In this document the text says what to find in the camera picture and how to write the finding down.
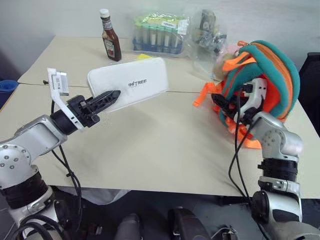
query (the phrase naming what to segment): bottle label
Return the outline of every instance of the bottle label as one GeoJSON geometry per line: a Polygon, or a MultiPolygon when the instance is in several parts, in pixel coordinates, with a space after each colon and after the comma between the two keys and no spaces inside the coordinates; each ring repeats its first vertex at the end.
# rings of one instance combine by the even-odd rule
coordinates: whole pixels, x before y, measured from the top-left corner
{"type": "Polygon", "coordinates": [[[103,26],[103,29],[105,30],[110,30],[112,29],[112,24],[111,24],[111,21],[103,21],[102,22],[102,26],[103,26]]]}
{"type": "Polygon", "coordinates": [[[106,53],[109,57],[114,58],[115,57],[115,46],[114,43],[108,39],[104,39],[104,46],[106,49],[106,53]]]}

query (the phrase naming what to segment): teal fabric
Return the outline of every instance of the teal fabric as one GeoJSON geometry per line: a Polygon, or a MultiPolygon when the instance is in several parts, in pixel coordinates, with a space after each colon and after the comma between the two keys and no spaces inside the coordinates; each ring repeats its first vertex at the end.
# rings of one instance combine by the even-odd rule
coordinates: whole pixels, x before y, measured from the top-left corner
{"type": "Polygon", "coordinates": [[[222,95],[225,95],[225,92],[227,90],[227,88],[230,86],[231,80],[234,78],[234,75],[236,74],[238,68],[233,69],[232,71],[230,71],[228,73],[228,76],[226,78],[225,84],[224,84],[224,88],[222,89],[222,95]]]}
{"type": "Polygon", "coordinates": [[[280,93],[280,102],[271,109],[270,114],[273,115],[274,117],[280,116],[289,104],[288,89],[285,84],[284,77],[276,69],[273,62],[269,58],[267,58],[256,46],[254,45],[244,46],[239,50],[240,54],[242,52],[248,52],[255,58],[258,66],[262,69],[263,73],[278,89],[280,93]]]}
{"type": "Polygon", "coordinates": [[[230,100],[234,93],[239,90],[239,88],[248,81],[258,78],[263,74],[263,70],[259,67],[257,63],[250,63],[245,65],[236,75],[234,83],[232,84],[230,90],[226,95],[226,99],[230,100]]]}
{"type": "Polygon", "coordinates": [[[224,115],[224,113],[220,110],[219,112],[219,118],[221,120],[221,122],[226,126],[228,127],[228,125],[226,124],[226,116],[224,115]]]}
{"type": "Polygon", "coordinates": [[[265,45],[266,47],[268,47],[269,49],[272,50],[272,52],[274,52],[280,59],[281,61],[284,63],[284,65],[286,66],[286,68],[288,69],[290,75],[291,75],[291,79],[292,79],[292,104],[290,107],[290,111],[291,109],[294,107],[298,96],[299,96],[299,92],[300,92],[300,76],[299,73],[297,71],[297,68],[295,66],[295,64],[291,61],[290,58],[288,58],[283,52],[281,52],[276,46],[274,46],[273,44],[267,42],[267,41],[263,41],[263,40],[257,40],[257,41],[253,41],[253,43],[258,43],[258,44],[262,44],[265,45]]]}

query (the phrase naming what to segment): white pouch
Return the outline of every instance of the white pouch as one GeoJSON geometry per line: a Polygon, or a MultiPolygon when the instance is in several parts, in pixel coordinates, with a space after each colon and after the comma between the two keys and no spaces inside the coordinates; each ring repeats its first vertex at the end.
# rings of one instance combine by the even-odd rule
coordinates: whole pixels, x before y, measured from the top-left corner
{"type": "Polygon", "coordinates": [[[93,97],[120,90],[117,101],[106,109],[112,112],[152,98],[168,90],[165,61],[161,57],[139,59],[93,69],[87,76],[93,97]]]}

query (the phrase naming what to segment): black cable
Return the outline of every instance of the black cable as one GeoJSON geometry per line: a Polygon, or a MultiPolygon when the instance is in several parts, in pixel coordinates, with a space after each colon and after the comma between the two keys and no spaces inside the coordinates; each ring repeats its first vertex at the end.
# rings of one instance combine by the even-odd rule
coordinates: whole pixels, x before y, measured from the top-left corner
{"type": "MultiPolygon", "coordinates": [[[[52,100],[51,102],[51,114],[53,114],[55,112],[55,102],[52,100]]],[[[77,201],[78,201],[78,223],[76,225],[76,232],[79,230],[80,228],[80,224],[81,224],[81,220],[82,220],[82,191],[81,191],[81,184],[79,179],[77,178],[77,176],[75,175],[75,173],[71,170],[67,157],[65,155],[65,151],[63,149],[63,147],[60,145],[59,146],[61,155],[63,160],[57,155],[57,153],[52,150],[52,154],[55,156],[55,158],[67,169],[68,174],[66,175],[67,177],[70,177],[72,180],[72,183],[74,185],[76,194],[77,194],[77,201]]]]}
{"type": "MultiPolygon", "coordinates": [[[[234,134],[234,152],[237,151],[237,144],[238,144],[238,129],[239,129],[239,123],[240,123],[240,98],[238,99],[239,97],[237,97],[237,112],[238,112],[238,115],[237,115],[237,120],[236,120],[236,126],[235,126],[235,134],[234,134]]],[[[236,157],[236,162],[238,164],[239,162],[239,159],[238,159],[238,154],[235,156],[236,157]]],[[[232,171],[232,167],[234,165],[234,162],[235,162],[235,158],[232,159],[231,163],[230,163],[230,166],[229,166],[229,171],[228,171],[228,175],[229,175],[229,179],[231,180],[231,182],[233,183],[233,185],[237,188],[237,190],[240,192],[240,194],[243,196],[243,197],[246,197],[244,192],[241,190],[241,188],[236,184],[236,182],[233,180],[232,176],[231,176],[231,171],[232,171]]]]}
{"type": "Polygon", "coordinates": [[[263,229],[263,227],[261,226],[260,223],[256,222],[256,224],[258,225],[259,229],[260,229],[260,232],[262,233],[262,235],[264,236],[264,238],[266,240],[270,240],[270,238],[267,236],[267,234],[265,233],[265,230],[263,229]]]}
{"type": "MultiPolygon", "coordinates": [[[[241,93],[241,90],[238,92],[237,94],[237,98],[236,98],[236,104],[237,104],[237,119],[236,119],[236,127],[235,127],[235,136],[234,136],[234,155],[233,155],[233,158],[232,158],[232,161],[231,161],[231,164],[230,164],[230,167],[229,167],[229,178],[230,180],[232,181],[232,183],[236,186],[236,188],[239,190],[239,192],[241,193],[241,195],[243,197],[244,196],[244,193],[241,191],[240,187],[233,181],[232,177],[231,177],[231,169],[232,169],[232,166],[235,162],[235,159],[236,159],[236,162],[237,162],[237,167],[238,167],[238,172],[239,172],[239,175],[240,175],[240,179],[241,179],[241,182],[242,182],[242,185],[243,185],[243,188],[244,188],[244,191],[245,191],[245,194],[246,194],[246,197],[247,197],[247,202],[249,204],[249,206],[251,206],[251,199],[250,199],[250,196],[249,196],[249,193],[247,191],[247,187],[246,187],[246,184],[245,184],[245,181],[243,179],[243,176],[242,176],[242,172],[241,172],[241,168],[240,168],[240,162],[239,162],[239,157],[238,157],[238,152],[240,150],[240,148],[242,147],[243,143],[245,142],[247,136],[249,135],[250,131],[255,127],[255,125],[259,122],[260,118],[255,121],[253,124],[251,124],[247,130],[247,132],[245,133],[243,139],[241,140],[239,146],[237,147],[237,141],[238,141],[238,131],[239,131],[239,125],[240,125],[240,114],[241,114],[241,106],[240,106],[240,93],[241,93]]],[[[260,223],[256,222],[256,224],[258,225],[263,237],[267,240],[269,240],[269,237],[267,236],[267,234],[265,233],[263,227],[261,226],[260,223]]]]}
{"type": "MultiPolygon", "coordinates": [[[[240,89],[238,91],[238,94],[237,94],[237,97],[236,97],[236,105],[237,105],[237,119],[236,119],[236,127],[235,127],[235,134],[234,134],[234,151],[237,150],[238,148],[238,132],[239,132],[239,125],[240,125],[240,115],[241,115],[241,106],[240,106],[240,95],[241,95],[241,92],[242,92],[242,89],[240,89]]],[[[249,203],[249,206],[251,206],[251,200],[250,200],[250,196],[249,196],[249,193],[248,193],[248,190],[247,190],[247,187],[246,187],[246,184],[245,184],[245,180],[242,176],[242,172],[241,172],[241,168],[240,168],[240,162],[239,162],[239,156],[238,154],[236,155],[236,164],[237,164],[237,167],[238,167],[238,172],[239,172],[239,176],[240,176],[240,179],[241,179],[241,183],[242,183],[242,186],[244,188],[244,191],[245,191],[245,195],[247,197],[247,201],[249,203]]]]}
{"type": "Polygon", "coordinates": [[[33,219],[40,220],[42,222],[45,222],[49,226],[51,226],[53,229],[55,229],[57,231],[57,233],[59,234],[59,236],[61,237],[62,240],[69,240],[70,239],[68,234],[66,234],[66,232],[64,230],[60,229],[60,226],[56,221],[54,221],[51,218],[44,216],[44,215],[33,214],[30,216],[27,216],[20,222],[20,225],[24,225],[28,221],[33,220],[33,219]]]}
{"type": "Polygon", "coordinates": [[[53,240],[53,238],[51,237],[50,233],[48,232],[48,230],[42,226],[39,223],[36,222],[28,222],[24,225],[21,225],[12,235],[12,240],[16,240],[17,237],[25,230],[28,228],[32,228],[34,229],[41,237],[43,240],[53,240]]]}

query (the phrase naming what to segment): ketchup bottle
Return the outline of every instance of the ketchup bottle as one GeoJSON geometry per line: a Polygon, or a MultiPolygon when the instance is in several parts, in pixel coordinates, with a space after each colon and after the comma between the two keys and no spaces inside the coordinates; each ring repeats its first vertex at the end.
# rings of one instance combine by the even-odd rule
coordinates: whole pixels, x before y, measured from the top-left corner
{"type": "Polygon", "coordinates": [[[102,39],[106,54],[111,60],[120,61],[121,60],[121,50],[117,34],[112,27],[110,21],[110,14],[108,9],[100,9],[100,17],[102,19],[102,39]]]}

